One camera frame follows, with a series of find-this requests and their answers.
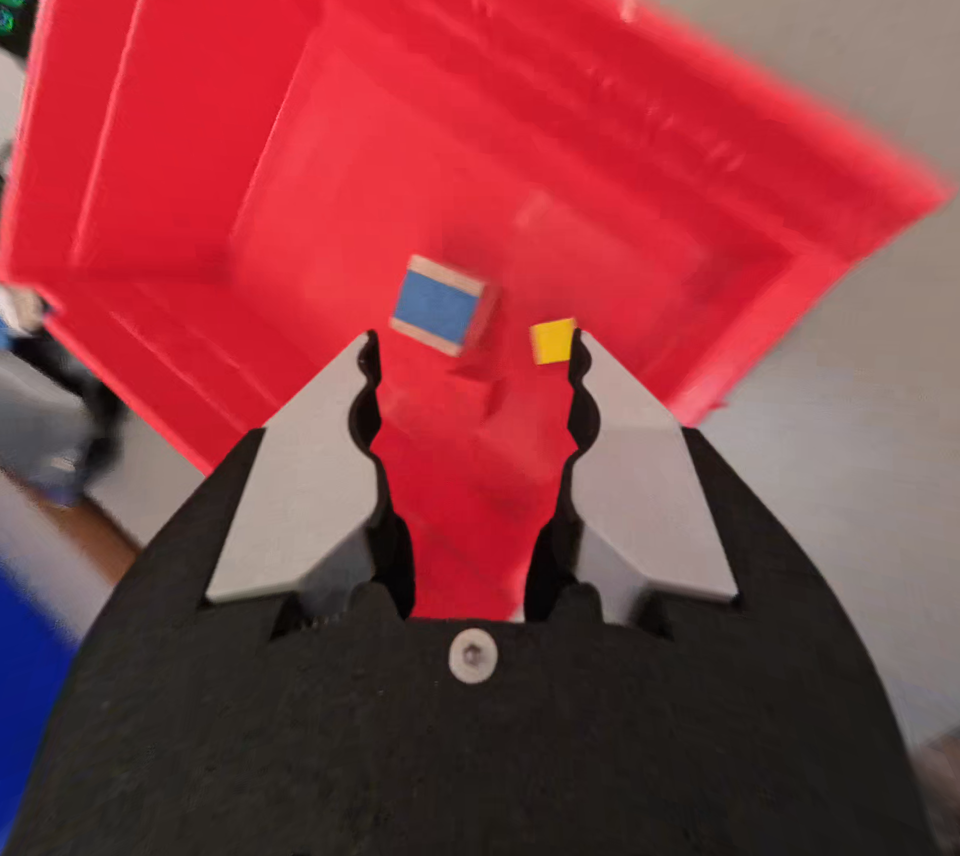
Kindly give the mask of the wooden block with blue face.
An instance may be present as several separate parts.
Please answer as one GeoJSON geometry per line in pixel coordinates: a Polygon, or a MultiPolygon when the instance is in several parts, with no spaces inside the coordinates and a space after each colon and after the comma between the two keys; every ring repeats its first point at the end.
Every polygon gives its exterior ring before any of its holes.
{"type": "Polygon", "coordinates": [[[498,303],[498,286],[421,254],[410,256],[390,328],[450,358],[482,339],[498,303]]]}

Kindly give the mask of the red plastic bin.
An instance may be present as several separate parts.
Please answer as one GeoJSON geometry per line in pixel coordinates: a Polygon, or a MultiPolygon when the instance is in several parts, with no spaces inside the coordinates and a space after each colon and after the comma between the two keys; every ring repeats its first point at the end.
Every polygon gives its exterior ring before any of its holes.
{"type": "Polygon", "coordinates": [[[507,618],[574,318],[695,425],[950,187],[648,0],[40,0],[2,274],[203,472],[357,335],[423,617],[507,618]],[[498,286],[450,358],[410,256],[498,286]]]}

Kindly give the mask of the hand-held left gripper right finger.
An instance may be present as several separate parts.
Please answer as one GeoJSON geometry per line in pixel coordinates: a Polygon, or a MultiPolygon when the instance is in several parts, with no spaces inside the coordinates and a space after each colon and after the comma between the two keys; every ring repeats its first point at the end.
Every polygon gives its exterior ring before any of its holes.
{"type": "Polygon", "coordinates": [[[564,462],[534,544],[523,618],[545,622],[592,586],[608,624],[641,624],[655,598],[726,606],[739,596],[681,424],[593,335],[576,330],[564,462]]]}

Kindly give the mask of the yellow wooden cube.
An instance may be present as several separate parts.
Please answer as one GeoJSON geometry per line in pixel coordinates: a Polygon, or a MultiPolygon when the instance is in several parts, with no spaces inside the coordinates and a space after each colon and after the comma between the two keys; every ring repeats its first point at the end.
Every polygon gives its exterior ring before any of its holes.
{"type": "Polygon", "coordinates": [[[574,317],[537,322],[529,328],[534,363],[539,367],[567,364],[578,329],[574,317]]]}

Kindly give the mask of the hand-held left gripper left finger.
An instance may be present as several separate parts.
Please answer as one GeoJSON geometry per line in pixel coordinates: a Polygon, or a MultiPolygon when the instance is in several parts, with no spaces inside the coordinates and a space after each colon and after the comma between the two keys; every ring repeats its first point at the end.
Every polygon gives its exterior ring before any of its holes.
{"type": "Polygon", "coordinates": [[[358,335],[263,426],[206,596],[293,594],[306,616],[344,611],[357,586],[415,604],[410,531],[374,452],[382,427],[378,334],[358,335]]]}

